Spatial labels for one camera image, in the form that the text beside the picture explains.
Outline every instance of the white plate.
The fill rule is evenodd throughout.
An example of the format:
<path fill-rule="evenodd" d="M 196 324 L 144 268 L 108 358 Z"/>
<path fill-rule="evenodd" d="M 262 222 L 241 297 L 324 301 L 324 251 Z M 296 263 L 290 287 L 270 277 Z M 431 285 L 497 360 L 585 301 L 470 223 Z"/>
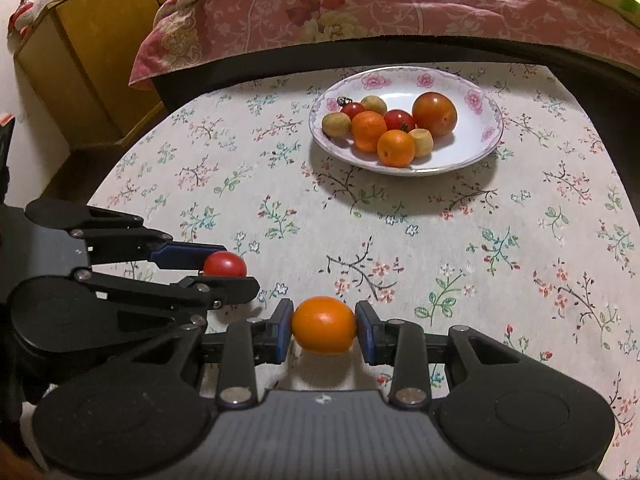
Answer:
<path fill-rule="evenodd" d="M 435 139 L 429 155 L 415 158 L 408 168 L 384 166 L 375 153 L 358 150 L 350 136 L 331 139 L 322 132 L 322 118 L 340 111 L 338 97 L 359 102 L 367 95 L 377 95 L 388 110 L 411 113 L 415 99 L 424 92 L 439 92 L 451 99 L 458 124 L 452 134 Z M 482 89 L 455 74 L 420 66 L 389 66 L 354 74 L 329 88 L 314 102 L 309 127 L 316 142 L 344 162 L 376 173 L 422 176 L 458 170 L 487 156 L 502 136 L 502 113 Z"/>

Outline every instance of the pink floral blanket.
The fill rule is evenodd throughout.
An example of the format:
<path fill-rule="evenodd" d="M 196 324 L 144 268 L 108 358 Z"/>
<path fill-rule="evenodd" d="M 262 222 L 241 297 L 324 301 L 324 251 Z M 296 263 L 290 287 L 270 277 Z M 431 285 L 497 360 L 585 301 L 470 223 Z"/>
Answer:
<path fill-rule="evenodd" d="M 168 0 L 130 84 L 282 46 L 383 35 L 564 46 L 640 69 L 640 31 L 593 0 Z"/>

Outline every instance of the dark bed frame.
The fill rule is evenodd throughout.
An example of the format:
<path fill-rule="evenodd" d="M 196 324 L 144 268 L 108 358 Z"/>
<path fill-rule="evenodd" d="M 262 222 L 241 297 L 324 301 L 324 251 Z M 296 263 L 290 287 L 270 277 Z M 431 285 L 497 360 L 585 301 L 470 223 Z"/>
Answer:
<path fill-rule="evenodd" d="M 171 113 L 203 93 L 253 79 L 345 66 L 455 61 L 549 67 L 590 117 L 639 216 L 640 78 L 564 48 L 427 36 L 329 41 L 228 57 L 157 76 L 153 83 Z"/>

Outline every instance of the table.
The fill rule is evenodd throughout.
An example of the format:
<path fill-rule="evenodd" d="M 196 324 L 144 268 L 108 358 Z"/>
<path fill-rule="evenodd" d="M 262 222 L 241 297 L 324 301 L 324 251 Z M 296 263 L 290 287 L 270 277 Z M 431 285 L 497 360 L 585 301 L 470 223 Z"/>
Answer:
<path fill-rule="evenodd" d="M 640 474 L 638 221 L 589 118 L 552 73 L 521 64 L 433 65 L 474 81 L 505 119 L 500 145 L 441 176 L 358 170 L 313 141 L 316 96 L 364 67 L 256 80 L 205 94 L 143 137 L 91 200 L 144 216 L 178 240 L 225 244 L 262 289 L 211 312 L 209 329 L 269 317 L 284 297 L 368 299 L 382 319 L 428 332 L 468 324 L 588 384 L 616 433 L 601 472 Z M 140 280 L 185 272 L 101 266 Z M 258 388 L 388 389 L 358 346 L 321 358 L 296 345 L 257 369 Z M 207 377 L 210 394 L 215 373 Z M 447 393 L 442 367 L 435 396 Z"/>

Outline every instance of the white wall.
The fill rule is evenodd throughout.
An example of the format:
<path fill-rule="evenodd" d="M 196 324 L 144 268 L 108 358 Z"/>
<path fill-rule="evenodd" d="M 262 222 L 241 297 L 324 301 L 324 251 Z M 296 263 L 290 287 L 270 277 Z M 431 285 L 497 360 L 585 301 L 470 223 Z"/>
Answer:
<path fill-rule="evenodd" d="M 0 0 L 0 27 L 20 0 Z M 15 115 L 9 151 L 11 183 L 6 202 L 25 206 L 39 197 L 69 155 L 69 146 L 26 76 L 14 64 L 8 42 L 0 45 L 0 111 Z"/>

